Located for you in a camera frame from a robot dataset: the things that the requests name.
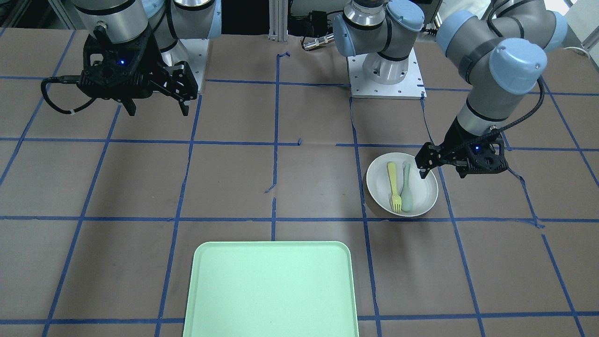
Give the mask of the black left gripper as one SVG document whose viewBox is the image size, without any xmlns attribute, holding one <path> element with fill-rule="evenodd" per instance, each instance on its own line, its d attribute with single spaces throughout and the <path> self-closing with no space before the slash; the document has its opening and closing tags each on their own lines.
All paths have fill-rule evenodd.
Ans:
<svg viewBox="0 0 599 337">
<path fill-rule="evenodd" d="M 507 127 L 492 127 L 476 136 L 467 132 L 455 119 L 440 145 L 426 142 L 416 154 L 415 162 L 421 179 L 425 179 L 432 169 L 445 165 L 454 166 L 460 178 L 506 171 L 509 165 L 501 135 L 505 129 Z"/>
</svg>

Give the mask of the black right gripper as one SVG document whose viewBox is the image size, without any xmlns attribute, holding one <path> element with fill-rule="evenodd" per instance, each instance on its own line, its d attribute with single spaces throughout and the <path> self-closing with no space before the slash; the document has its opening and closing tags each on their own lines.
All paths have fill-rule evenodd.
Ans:
<svg viewBox="0 0 599 337">
<path fill-rule="evenodd" d="M 178 101 L 188 117 L 191 100 L 197 98 L 197 82 L 190 65 L 182 60 L 174 66 L 163 62 L 150 25 L 131 41 L 113 44 L 108 25 L 96 25 L 83 48 L 83 70 L 77 87 L 91 98 L 123 102 L 129 116 L 136 115 L 133 99 L 160 92 Z"/>
</svg>

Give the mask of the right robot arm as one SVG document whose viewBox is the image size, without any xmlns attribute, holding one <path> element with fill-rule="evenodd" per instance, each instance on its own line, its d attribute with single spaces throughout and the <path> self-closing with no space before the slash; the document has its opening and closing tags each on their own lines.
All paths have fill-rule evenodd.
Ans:
<svg viewBox="0 0 599 337">
<path fill-rule="evenodd" d="M 220 0 L 75 0 L 88 37 L 76 86 L 93 102 L 116 101 L 131 117 L 136 99 L 173 98 L 184 116 L 197 99 L 183 40 L 222 33 Z"/>
</svg>

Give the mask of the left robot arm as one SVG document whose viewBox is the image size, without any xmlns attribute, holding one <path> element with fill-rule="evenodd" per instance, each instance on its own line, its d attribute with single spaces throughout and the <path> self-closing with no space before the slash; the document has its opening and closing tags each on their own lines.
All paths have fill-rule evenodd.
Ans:
<svg viewBox="0 0 599 337">
<path fill-rule="evenodd" d="M 333 21 L 336 48 L 349 58 L 365 55 L 360 78 L 396 89 L 409 74 L 424 16 L 410 0 L 351 0 Z M 494 0 L 486 19 L 461 10 L 443 21 L 437 44 L 471 90 L 443 142 L 427 142 L 415 156 L 421 178 L 446 165 L 462 178 L 509 169 L 502 133 L 541 107 L 547 55 L 567 28 L 541 0 Z"/>
</svg>

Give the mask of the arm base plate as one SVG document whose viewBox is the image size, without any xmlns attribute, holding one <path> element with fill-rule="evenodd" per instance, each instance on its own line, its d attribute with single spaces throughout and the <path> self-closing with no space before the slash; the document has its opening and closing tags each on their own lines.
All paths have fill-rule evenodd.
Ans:
<svg viewBox="0 0 599 337">
<path fill-rule="evenodd" d="M 193 71 L 193 76 L 197 82 L 197 93 L 203 92 L 205 75 L 207 72 L 208 54 L 211 40 L 208 39 L 188 39 L 180 40 L 186 49 L 184 58 Z"/>
<path fill-rule="evenodd" d="M 415 49 L 400 61 L 378 53 L 347 57 L 351 97 L 420 100 L 427 97 Z"/>
</svg>

